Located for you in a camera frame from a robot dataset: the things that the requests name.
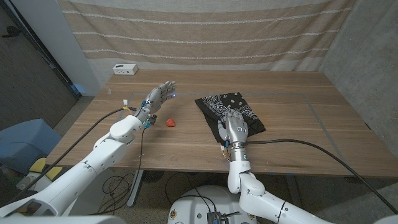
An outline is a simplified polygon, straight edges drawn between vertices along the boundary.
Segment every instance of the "black bandana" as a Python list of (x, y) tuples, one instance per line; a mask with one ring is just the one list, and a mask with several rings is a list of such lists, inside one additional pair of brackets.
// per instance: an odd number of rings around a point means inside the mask
[(213, 132), (217, 142), (222, 145), (225, 145), (225, 141), (223, 141), (218, 134), (217, 121), (220, 120), (223, 123), (225, 122), (222, 117), (227, 109), (234, 109), (242, 114), (243, 120), (248, 124), (248, 136), (252, 136), (266, 130), (260, 119), (256, 116), (240, 93), (208, 96), (195, 100), (195, 103), (205, 115), (206, 122), (209, 125), (211, 132)]

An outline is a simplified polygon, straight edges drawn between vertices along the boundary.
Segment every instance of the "floor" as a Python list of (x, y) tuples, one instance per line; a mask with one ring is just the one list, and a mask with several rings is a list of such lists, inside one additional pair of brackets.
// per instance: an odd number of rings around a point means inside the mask
[[(93, 97), (81, 97), (54, 127), (54, 130), (62, 136), (65, 135), (92, 99)], [(124, 169), (113, 169), (113, 171), (115, 171), (115, 175), (134, 173), (134, 170)], [(121, 217), (126, 223), (167, 223), (170, 204), (165, 196), (165, 183), (174, 173), (164, 172), (162, 178), (157, 182), (144, 182), (136, 205), (132, 208), (123, 206), (115, 212), (115, 215)], [(189, 175), (190, 181), (196, 187), (204, 184), (226, 186), (227, 176), (227, 174), (212, 173), (190, 173)], [(289, 188), (283, 175), (257, 175), (256, 177), (266, 186), (266, 190), (291, 202)], [(329, 222), (374, 223), (382, 217), (392, 215), (392, 212), (363, 184), (352, 184), (341, 177), (297, 176), (295, 179), (303, 208)], [(393, 206), (398, 208), (397, 179), (367, 180)], [(115, 191), (115, 195), (123, 192), (126, 187), (121, 184)], [(167, 186), (167, 193), (172, 202), (188, 190), (190, 190), (190, 185), (184, 175), (176, 175)], [(110, 198), (110, 196), (106, 196), (103, 203)], [(259, 223), (270, 223), (262, 218), (257, 220)]]

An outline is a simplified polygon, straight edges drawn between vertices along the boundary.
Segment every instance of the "backdrop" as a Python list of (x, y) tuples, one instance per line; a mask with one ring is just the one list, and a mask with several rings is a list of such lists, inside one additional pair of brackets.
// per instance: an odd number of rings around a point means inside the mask
[(99, 80), (140, 69), (315, 71), (353, 0), (58, 1)]

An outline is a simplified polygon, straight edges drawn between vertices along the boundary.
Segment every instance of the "blue chair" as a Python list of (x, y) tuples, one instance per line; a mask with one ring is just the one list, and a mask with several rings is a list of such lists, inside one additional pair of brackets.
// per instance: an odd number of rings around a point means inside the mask
[(43, 119), (6, 128), (0, 131), (0, 163), (27, 175), (31, 165), (47, 157), (61, 138)]

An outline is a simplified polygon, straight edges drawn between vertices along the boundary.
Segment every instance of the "wooden table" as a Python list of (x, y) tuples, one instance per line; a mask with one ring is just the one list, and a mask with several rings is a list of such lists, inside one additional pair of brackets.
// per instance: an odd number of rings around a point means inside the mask
[[(141, 168), (227, 172), (223, 157), (203, 113), (194, 100), (240, 92), (267, 131), (248, 141), (292, 138), (312, 142), (368, 177), (398, 177), (398, 160), (365, 125), (355, 110), (320, 72), (234, 72), (139, 70), (133, 76), (114, 75), (77, 119), (47, 158), (52, 163), (100, 117), (121, 108), (123, 99), (139, 107), (159, 84), (175, 80), (177, 97), (157, 112), (157, 122), (145, 131)], [(106, 118), (61, 162), (73, 166), (93, 149), (111, 125), (129, 114)], [(165, 121), (173, 117), (176, 127)], [(140, 133), (115, 167), (138, 168)], [(319, 150), (295, 143), (248, 145), (252, 171), (263, 174), (348, 176), (339, 163)]]

